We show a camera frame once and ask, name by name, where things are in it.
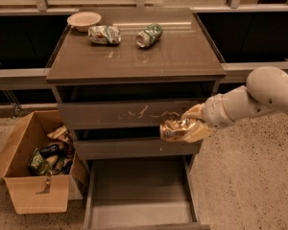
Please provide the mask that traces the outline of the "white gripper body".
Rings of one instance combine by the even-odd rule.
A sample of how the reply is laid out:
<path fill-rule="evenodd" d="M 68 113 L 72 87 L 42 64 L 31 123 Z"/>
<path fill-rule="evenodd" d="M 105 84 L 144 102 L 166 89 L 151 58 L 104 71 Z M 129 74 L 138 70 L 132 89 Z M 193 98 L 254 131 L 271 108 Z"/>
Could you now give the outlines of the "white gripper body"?
<path fill-rule="evenodd" d="M 207 99 L 202 110 L 204 121 L 210 126 L 217 129 L 230 127 L 234 124 L 227 115 L 223 100 L 223 95 L 217 94 Z"/>

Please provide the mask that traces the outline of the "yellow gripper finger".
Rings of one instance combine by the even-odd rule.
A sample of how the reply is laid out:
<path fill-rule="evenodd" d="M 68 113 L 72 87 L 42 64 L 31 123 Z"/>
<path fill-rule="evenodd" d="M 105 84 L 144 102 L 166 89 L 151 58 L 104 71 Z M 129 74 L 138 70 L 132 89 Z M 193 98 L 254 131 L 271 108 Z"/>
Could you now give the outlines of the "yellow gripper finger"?
<path fill-rule="evenodd" d="M 204 108 L 203 103 L 196 104 L 191 108 L 189 108 L 188 110 L 186 110 L 181 117 L 182 119 L 202 119 L 203 108 Z"/>
<path fill-rule="evenodd" d="M 195 143 L 207 138 L 211 133 L 212 130 L 209 126 L 201 121 L 195 121 L 186 129 L 182 140 L 187 143 Z"/>

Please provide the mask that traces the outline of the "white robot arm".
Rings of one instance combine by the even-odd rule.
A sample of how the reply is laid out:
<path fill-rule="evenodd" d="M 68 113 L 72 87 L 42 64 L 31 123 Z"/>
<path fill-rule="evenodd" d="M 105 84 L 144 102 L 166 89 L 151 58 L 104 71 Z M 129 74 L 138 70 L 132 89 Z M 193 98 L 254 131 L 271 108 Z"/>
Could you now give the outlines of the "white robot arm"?
<path fill-rule="evenodd" d="M 182 140 L 194 143 L 208 137 L 215 129 L 233 126 L 237 120 L 275 111 L 288 116 L 288 74 L 273 66 L 258 67 L 249 73 L 245 85 L 189 108 L 182 118 L 195 124 Z"/>

